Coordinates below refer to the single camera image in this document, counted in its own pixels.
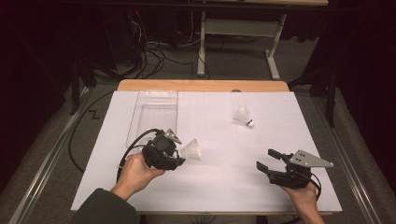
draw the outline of shuttlecock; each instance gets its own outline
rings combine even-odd
[[[201,160],[201,149],[198,146],[197,140],[194,138],[180,151],[180,157],[187,160],[200,161]]]
[[[239,108],[239,109],[236,111],[236,113],[235,113],[235,115],[233,116],[233,118],[234,118],[234,119],[237,119],[237,120],[240,120],[240,121],[242,121],[242,122],[244,122],[244,123],[246,123],[246,125],[247,125],[248,127],[250,127],[250,128],[254,126],[253,119],[251,119],[251,118],[248,116],[248,110],[247,110],[247,108],[244,107],[244,106],[242,106],[241,108]]]

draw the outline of white tabletop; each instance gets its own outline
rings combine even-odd
[[[111,189],[126,150],[137,91],[116,91],[72,205],[77,210],[97,188]],[[253,128],[233,119],[235,104],[248,108]],[[256,161],[284,172],[285,163],[268,148],[290,154],[302,149],[318,156],[293,92],[178,93],[177,136],[183,148],[196,138],[201,161],[186,161],[155,178],[128,202],[145,213],[285,214],[294,212],[288,195],[270,184]],[[341,211],[324,168],[313,168],[322,183],[320,212]]]

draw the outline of human hand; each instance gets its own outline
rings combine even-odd
[[[286,187],[281,188],[289,194],[295,209],[306,224],[324,223],[318,212],[317,188],[315,185],[309,183],[305,189],[290,189]]]
[[[126,201],[144,189],[152,179],[164,173],[165,170],[150,169],[142,153],[129,156],[122,168],[119,181],[111,192]]]

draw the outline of clear plastic container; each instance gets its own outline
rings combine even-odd
[[[177,132],[177,91],[140,91],[134,107],[134,115],[128,132],[126,146],[149,129],[172,129]],[[148,134],[138,145],[145,145],[154,137]]]

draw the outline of sleeve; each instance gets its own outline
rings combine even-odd
[[[96,189],[78,209],[70,223],[138,224],[139,215],[122,198],[107,190]]]

